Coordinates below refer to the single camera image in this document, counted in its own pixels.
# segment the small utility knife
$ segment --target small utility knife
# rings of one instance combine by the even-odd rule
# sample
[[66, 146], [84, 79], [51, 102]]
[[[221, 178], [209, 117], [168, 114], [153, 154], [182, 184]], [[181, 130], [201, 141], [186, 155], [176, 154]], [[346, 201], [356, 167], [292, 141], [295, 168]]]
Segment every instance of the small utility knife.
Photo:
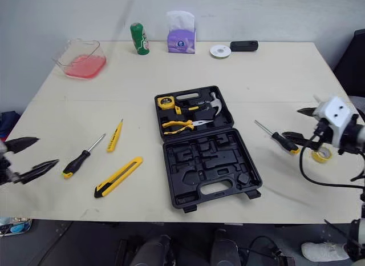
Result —
[[138, 156], [131, 160], [127, 165], [116, 171], [110, 178], [100, 183], [95, 188], [94, 197], [101, 198], [108, 195], [115, 187], [119, 185], [124, 179], [126, 179], [139, 165], [141, 165], [143, 159]]

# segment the tape roll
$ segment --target tape roll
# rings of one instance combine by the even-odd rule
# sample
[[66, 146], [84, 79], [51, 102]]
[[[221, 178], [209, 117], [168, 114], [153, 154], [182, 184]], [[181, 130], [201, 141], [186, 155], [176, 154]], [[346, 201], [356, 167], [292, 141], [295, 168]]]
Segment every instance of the tape roll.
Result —
[[331, 151], [326, 147], [321, 147], [318, 151], [312, 151], [311, 155], [312, 158], [319, 163], [325, 163], [332, 157]]
[[230, 48], [225, 45], [214, 45], [210, 48], [210, 53], [217, 59], [224, 59], [230, 55]]

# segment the white table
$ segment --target white table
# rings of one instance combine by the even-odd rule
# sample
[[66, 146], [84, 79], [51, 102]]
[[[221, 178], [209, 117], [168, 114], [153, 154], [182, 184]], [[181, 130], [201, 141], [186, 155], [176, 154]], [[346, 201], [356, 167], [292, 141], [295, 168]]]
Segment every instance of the white table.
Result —
[[[255, 53], [233, 53], [218, 60], [209, 55], [217, 42], [197, 43], [197, 53], [169, 54], [164, 42], [151, 42], [146, 56], [131, 42], [103, 42], [107, 66], [92, 80], [65, 77], [55, 67], [28, 105], [10, 138], [41, 140], [8, 158], [14, 171], [51, 159], [60, 162], [29, 184], [0, 187], [0, 216], [97, 221], [199, 221], [225, 223], [333, 223], [360, 217], [360, 192], [317, 186], [299, 172], [299, 156], [290, 156], [262, 131], [258, 119], [272, 130], [311, 136], [315, 119], [296, 113], [315, 107], [313, 95], [327, 99], [346, 93], [313, 43], [262, 42]], [[263, 180], [262, 196], [245, 194], [198, 205], [185, 214], [171, 205], [162, 140], [153, 98], [157, 94], [217, 85]], [[106, 146], [124, 118], [116, 150]], [[66, 164], [102, 133], [107, 137], [82, 168], [68, 180]], [[305, 170], [320, 181], [347, 183], [363, 168], [355, 155], [336, 154], [327, 164], [305, 155]], [[97, 184], [135, 156], [143, 164], [107, 197], [94, 198]]]

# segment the tool case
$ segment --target tool case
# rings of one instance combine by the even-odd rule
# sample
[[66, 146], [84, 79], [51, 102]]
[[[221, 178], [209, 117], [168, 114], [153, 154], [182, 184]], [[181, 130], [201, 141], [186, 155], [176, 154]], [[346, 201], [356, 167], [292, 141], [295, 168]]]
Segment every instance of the tool case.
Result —
[[[161, 109], [158, 98], [173, 96], [181, 109], [204, 107], [212, 101], [211, 93], [221, 101], [217, 107], [207, 110], [182, 111], [174, 108]], [[157, 120], [161, 137], [172, 204], [185, 213], [196, 211], [199, 203], [222, 198], [232, 194], [246, 193], [249, 199], [261, 196], [257, 191], [262, 185], [260, 175], [238, 130], [233, 127], [233, 117], [217, 86], [191, 89], [155, 96]], [[164, 135], [166, 131], [176, 131], [182, 126], [163, 128], [170, 121], [214, 120], [193, 130], [186, 129], [177, 134]], [[223, 182], [230, 186], [227, 190], [202, 193], [202, 187]]]

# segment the tissue box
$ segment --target tissue box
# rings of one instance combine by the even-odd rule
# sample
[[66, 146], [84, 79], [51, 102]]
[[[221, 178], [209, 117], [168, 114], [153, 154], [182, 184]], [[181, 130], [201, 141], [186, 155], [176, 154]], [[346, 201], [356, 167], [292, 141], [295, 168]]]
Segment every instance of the tissue box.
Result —
[[170, 53], [195, 53], [196, 29], [194, 32], [185, 29], [172, 30], [167, 36], [167, 48]]

